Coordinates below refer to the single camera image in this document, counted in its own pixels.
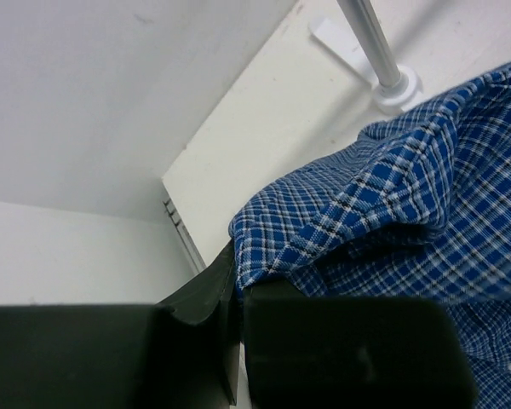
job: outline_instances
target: white bracket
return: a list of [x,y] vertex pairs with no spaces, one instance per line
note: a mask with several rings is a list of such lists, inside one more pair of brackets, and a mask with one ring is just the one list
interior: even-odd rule
[[396,86],[382,87],[352,30],[344,30],[325,17],[311,21],[308,27],[315,38],[371,86],[373,101],[387,115],[409,111],[425,100],[420,78],[407,66],[398,66],[401,79]]

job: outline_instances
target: pole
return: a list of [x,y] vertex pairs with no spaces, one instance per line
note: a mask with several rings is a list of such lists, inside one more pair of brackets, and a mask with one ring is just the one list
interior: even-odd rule
[[337,0],[383,88],[399,84],[401,74],[370,0]]

